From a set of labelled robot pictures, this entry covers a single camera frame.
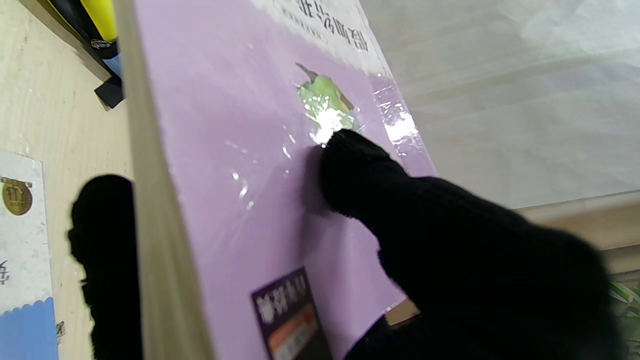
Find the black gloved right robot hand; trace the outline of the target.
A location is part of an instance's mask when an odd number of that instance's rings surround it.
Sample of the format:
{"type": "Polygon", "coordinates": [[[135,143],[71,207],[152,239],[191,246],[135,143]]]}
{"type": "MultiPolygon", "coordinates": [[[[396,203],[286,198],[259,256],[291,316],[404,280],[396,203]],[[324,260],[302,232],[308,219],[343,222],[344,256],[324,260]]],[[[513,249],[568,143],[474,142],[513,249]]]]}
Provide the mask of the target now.
{"type": "MultiPolygon", "coordinates": [[[[377,144],[334,132],[318,162],[327,205],[375,235],[386,275],[419,309],[377,329],[348,360],[622,360],[599,251],[440,177],[412,177],[377,144]]],[[[141,360],[133,185],[87,182],[71,208],[96,360],[141,360]]]]}

